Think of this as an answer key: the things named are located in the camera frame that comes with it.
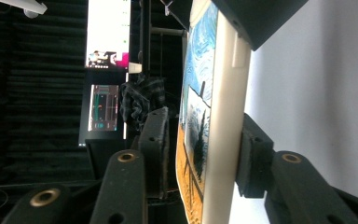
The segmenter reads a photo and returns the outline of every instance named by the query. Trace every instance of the screw hole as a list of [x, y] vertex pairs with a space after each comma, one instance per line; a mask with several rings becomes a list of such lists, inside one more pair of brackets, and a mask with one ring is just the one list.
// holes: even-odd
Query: screw hole
[[52, 196], [53, 194], [51, 192], [45, 192], [39, 196], [39, 200], [41, 202], [45, 202], [48, 201]]
[[334, 215], [327, 216], [327, 219], [331, 224], [344, 224], [344, 221], [342, 221], [341, 218], [336, 217]]
[[33, 207], [42, 207], [53, 203], [60, 196], [59, 189], [46, 189], [37, 193], [30, 201]]
[[109, 224], [120, 224], [124, 222], [124, 216], [121, 213], [115, 213], [109, 218]]
[[135, 156], [132, 153], [121, 154], [117, 158], [121, 162], [129, 162], [135, 160]]
[[259, 138], [259, 137], [256, 137], [256, 138], [255, 138], [255, 141], [256, 141], [256, 142], [263, 142], [263, 140], [262, 140], [261, 138]]
[[301, 158], [293, 154], [283, 154], [282, 158], [291, 163], [301, 163]]
[[236, 26], [236, 27], [239, 26], [237, 21], [232, 21], [232, 24], [233, 24], [234, 26]]

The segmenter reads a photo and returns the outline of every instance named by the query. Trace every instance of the black fabric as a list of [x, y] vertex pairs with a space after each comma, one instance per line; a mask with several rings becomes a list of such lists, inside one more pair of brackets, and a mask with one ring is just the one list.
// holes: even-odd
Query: black fabric
[[[48, 10], [32, 20], [0, 3], [0, 185], [92, 178], [87, 151], [78, 148], [88, 1], [43, 2]], [[137, 62], [141, 8], [131, 7], [130, 61]], [[153, 25], [182, 29], [163, 9], [152, 2]], [[150, 74], [165, 75], [165, 101], [176, 106], [180, 52], [181, 36], [151, 35]]]
[[147, 114], [165, 106], [164, 80], [139, 74], [138, 80], [129, 81], [120, 86], [120, 113], [129, 125], [135, 125], [141, 131]]

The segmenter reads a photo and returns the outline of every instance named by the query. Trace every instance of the black metal bracket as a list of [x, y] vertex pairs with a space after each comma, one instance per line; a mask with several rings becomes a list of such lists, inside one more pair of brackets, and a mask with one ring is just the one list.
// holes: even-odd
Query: black metal bracket
[[304, 156], [275, 152], [271, 139], [246, 114], [236, 182], [241, 196], [267, 193], [270, 223], [358, 223], [358, 198], [328, 185]]
[[165, 199], [168, 195], [168, 112], [167, 107], [150, 112], [131, 149], [113, 150], [112, 143], [117, 142], [112, 141], [88, 142], [88, 147], [96, 147], [89, 148], [91, 159], [98, 149], [110, 158], [107, 164], [92, 162], [99, 163], [93, 169], [103, 180], [75, 193], [63, 185], [32, 190], [16, 203], [4, 223], [147, 223], [147, 199]]
[[219, 10], [250, 44], [262, 46], [308, 0], [213, 0]]

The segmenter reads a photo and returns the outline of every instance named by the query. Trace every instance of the metal pole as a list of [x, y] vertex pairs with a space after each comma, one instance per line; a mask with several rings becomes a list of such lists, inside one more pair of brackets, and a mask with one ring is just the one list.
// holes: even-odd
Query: metal pole
[[167, 28], [152, 27], [151, 33], [158, 34], [158, 35], [179, 35], [179, 36], [182, 36], [183, 34], [186, 33], [186, 30], [174, 30], [174, 29], [167, 29]]
[[146, 77], [149, 77], [150, 71], [150, 5], [150, 0], [142, 1], [142, 72]]
[[182, 69], [185, 71], [185, 61], [187, 53], [187, 32], [182, 35]]

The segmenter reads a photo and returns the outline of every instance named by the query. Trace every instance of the display screen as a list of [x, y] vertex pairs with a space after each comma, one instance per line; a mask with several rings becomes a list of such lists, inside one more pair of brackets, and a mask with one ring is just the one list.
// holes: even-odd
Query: display screen
[[89, 0], [87, 68], [128, 68], [130, 0]]
[[91, 85], [89, 102], [90, 131], [116, 131], [118, 111], [117, 85]]

